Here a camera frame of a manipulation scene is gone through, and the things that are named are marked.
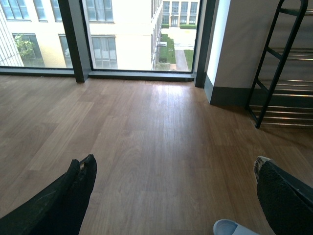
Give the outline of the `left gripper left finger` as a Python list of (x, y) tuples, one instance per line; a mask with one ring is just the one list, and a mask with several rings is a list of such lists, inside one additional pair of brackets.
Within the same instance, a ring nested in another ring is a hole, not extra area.
[(0, 220), (2, 235), (77, 235), (97, 173), (89, 154), (72, 160), (66, 173)]

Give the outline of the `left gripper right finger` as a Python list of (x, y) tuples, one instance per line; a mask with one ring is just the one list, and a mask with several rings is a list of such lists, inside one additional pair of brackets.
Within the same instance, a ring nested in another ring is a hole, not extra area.
[(277, 235), (313, 233), (313, 188), (258, 156), (254, 164), (257, 197), (266, 220)]

